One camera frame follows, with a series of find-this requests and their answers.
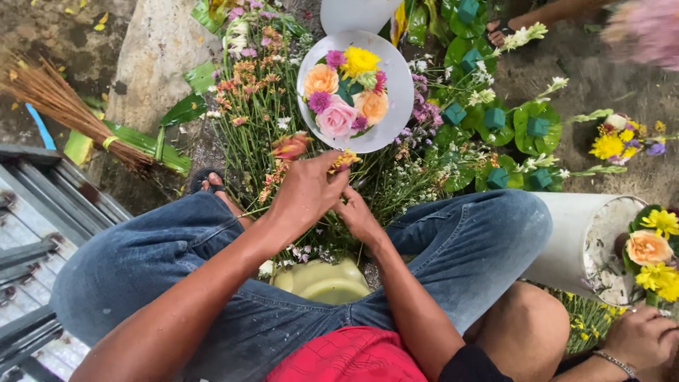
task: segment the peach rose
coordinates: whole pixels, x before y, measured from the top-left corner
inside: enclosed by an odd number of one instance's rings
[[[351,126],[358,114],[359,111],[349,106],[340,96],[332,94],[330,105],[316,116],[316,124],[328,137],[348,137],[353,132]]]
[[[359,110],[359,115],[368,119],[368,126],[380,123],[389,108],[389,99],[385,92],[375,94],[365,91],[352,96],[354,107]]]
[[[326,64],[316,64],[304,79],[304,96],[309,98],[314,92],[333,94],[339,89],[339,82],[337,71],[330,69]]]
[[[656,266],[661,262],[668,263],[674,252],[667,240],[655,236],[654,230],[639,230],[629,234],[625,244],[629,259],[635,263]]]

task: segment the pink flower bouquet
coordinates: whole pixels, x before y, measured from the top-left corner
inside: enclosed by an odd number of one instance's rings
[[[320,132],[333,139],[360,137],[386,115],[386,74],[365,49],[330,50],[304,78],[304,102]]]

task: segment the orange rose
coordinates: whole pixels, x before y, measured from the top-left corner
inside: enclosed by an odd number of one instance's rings
[[[389,108],[389,99],[385,92],[375,94],[372,91],[365,91],[354,94],[352,98],[359,115],[368,119],[368,126],[380,123]]]
[[[642,266],[656,266],[661,262],[668,263],[674,256],[667,240],[655,236],[654,230],[632,232],[629,234],[625,246],[629,259]]]
[[[308,99],[314,92],[334,94],[340,87],[337,71],[326,64],[316,64],[304,79],[304,96]]]

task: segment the black sleeve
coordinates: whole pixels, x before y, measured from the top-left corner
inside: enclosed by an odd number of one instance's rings
[[[443,367],[439,382],[513,382],[478,346],[463,346]]]

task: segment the pink rose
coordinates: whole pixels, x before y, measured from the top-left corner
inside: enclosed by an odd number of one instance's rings
[[[348,137],[354,132],[351,126],[358,114],[358,109],[349,106],[340,96],[332,94],[330,106],[316,116],[316,124],[328,137]]]

